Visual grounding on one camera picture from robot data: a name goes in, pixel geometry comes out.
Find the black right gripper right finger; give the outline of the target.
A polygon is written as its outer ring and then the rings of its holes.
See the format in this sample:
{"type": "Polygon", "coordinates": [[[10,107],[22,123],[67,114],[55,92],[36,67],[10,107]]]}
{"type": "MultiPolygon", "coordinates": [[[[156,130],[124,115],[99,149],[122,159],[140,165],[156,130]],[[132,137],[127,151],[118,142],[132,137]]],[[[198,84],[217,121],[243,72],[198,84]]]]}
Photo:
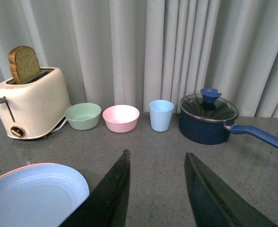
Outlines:
{"type": "Polygon", "coordinates": [[[198,227],[276,227],[193,153],[184,170],[188,197],[198,227]]]}

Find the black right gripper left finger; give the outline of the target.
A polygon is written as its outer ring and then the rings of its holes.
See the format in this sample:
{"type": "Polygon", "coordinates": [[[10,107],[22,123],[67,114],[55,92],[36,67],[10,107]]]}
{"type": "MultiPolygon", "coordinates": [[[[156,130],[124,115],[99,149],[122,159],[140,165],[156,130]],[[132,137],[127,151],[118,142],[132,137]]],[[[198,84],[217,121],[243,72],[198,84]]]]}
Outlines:
{"type": "Polygon", "coordinates": [[[62,227],[124,227],[130,188],[130,151],[112,166],[62,227]]]}

